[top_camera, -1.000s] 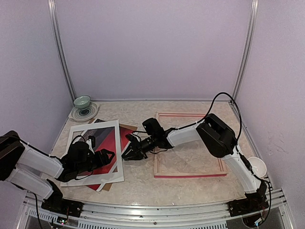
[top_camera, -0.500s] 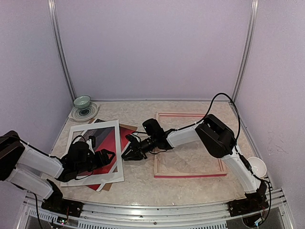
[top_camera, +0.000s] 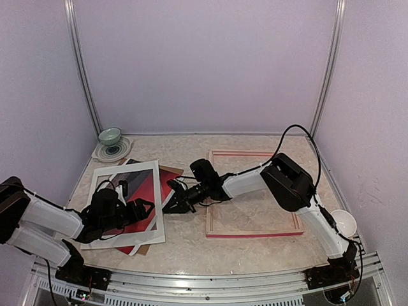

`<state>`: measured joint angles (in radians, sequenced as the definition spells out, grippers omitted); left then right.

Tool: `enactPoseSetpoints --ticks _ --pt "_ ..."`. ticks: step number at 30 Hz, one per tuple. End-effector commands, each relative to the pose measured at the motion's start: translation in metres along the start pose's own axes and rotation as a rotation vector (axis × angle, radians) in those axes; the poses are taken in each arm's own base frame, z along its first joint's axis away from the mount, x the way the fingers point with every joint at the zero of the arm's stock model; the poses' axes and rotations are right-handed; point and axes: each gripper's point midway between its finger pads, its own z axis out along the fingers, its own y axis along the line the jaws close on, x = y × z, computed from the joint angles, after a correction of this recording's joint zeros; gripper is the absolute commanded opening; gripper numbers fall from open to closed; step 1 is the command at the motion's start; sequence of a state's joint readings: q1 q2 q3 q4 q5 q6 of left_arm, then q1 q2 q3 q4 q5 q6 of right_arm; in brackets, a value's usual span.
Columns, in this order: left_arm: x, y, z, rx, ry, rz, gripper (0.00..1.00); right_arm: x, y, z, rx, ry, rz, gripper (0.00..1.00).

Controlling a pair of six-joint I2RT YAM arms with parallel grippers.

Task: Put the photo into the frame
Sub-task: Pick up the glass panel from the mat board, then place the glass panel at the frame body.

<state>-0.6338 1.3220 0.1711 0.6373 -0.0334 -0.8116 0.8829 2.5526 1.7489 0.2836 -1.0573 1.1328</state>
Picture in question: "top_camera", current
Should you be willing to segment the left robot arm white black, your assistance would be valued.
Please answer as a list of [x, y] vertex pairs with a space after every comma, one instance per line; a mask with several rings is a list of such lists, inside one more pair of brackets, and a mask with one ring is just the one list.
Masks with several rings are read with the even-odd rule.
[[43, 228], [60, 233], [76, 242], [104, 241], [104, 234], [146, 220], [155, 205], [137, 198], [126, 202], [125, 181], [118, 186], [97, 186], [91, 202], [82, 211], [64, 208], [25, 188], [18, 177], [1, 183], [1, 243], [17, 247], [63, 267], [73, 282], [89, 278], [89, 269], [75, 247], [65, 240], [55, 240]]

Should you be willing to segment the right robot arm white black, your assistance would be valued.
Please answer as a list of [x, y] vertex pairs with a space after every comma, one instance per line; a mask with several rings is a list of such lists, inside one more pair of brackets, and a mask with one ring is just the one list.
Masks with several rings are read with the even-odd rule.
[[167, 184], [174, 193], [163, 207], [163, 213], [194, 212], [194, 206], [207, 198], [222, 203], [243, 194], [269, 189], [278, 205], [300, 217], [323, 246], [329, 263], [326, 278], [330, 282], [339, 283], [356, 270], [357, 245], [318, 200], [317, 182], [284, 153], [275, 154], [267, 162], [240, 173], [219, 175], [207, 159], [193, 162], [190, 169], [197, 184], [187, 188], [178, 180], [169, 180]]

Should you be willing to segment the red and dark photo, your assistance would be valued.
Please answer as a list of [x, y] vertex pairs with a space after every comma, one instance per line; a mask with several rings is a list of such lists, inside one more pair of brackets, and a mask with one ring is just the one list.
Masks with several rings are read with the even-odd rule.
[[103, 180], [110, 180], [115, 187], [121, 180], [125, 180], [127, 182], [125, 202], [141, 198], [153, 202], [155, 208], [147, 219], [126, 226], [125, 229], [107, 231], [102, 240], [82, 244], [81, 249], [117, 249], [135, 245], [160, 244], [166, 241], [159, 166], [157, 161], [139, 163], [134, 159], [127, 159], [120, 166], [94, 170], [88, 203], [91, 202], [92, 194]]

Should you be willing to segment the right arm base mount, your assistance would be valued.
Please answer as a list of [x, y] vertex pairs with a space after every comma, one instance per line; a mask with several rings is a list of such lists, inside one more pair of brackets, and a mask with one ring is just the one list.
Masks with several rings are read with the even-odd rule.
[[346, 270], [339, 266], [319, 266], [307, 269], [305, 278], [309, 290], [347, 282], [352, 278], [357, 279], [360, 272], [357, 268]]

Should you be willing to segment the white mat board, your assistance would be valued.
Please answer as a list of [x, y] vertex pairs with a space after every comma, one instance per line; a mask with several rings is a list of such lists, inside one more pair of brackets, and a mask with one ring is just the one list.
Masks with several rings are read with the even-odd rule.
[[157, 160], [94, 170], [83, 210], [101, 229], [82, 250], [131, 247], [166, 241]]

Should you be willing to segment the brown backing board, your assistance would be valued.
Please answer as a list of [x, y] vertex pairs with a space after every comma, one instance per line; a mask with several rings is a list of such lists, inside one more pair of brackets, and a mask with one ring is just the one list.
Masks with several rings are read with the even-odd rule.
[[[160, 182], [161, 182], [163, 206], [167, 204], [167, 202], [170, 200], [170, 197], [172, 196], [174, 192], [174, 190], [168, 186], [167, 181], [170, 179], [175, 179], [179, 175], [182, 175], [183, 172], [184, 172], [183, 169], [172, 168], [168, 166], [159, 166], [159, 176], [160, 176]], [[149, 248], [150, 248], [150, 244], [144, 244], [144, 245], [119, 247], [117, 248], [117, 250], [128, 256], [134, 256], [135, 254], [145, 256], [148, 253]]]

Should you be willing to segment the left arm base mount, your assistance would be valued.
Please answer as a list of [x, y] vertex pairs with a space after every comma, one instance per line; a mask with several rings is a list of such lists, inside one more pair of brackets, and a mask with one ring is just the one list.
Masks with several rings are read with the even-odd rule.
[[69, 272], [67, 269], [58, 268], [56, 279], [70, 284], [87, 287], [89, 289], [99, 289], [106, 291], [110, 282], [112, 272], [107, 269], [83, 266], [79, 271]]

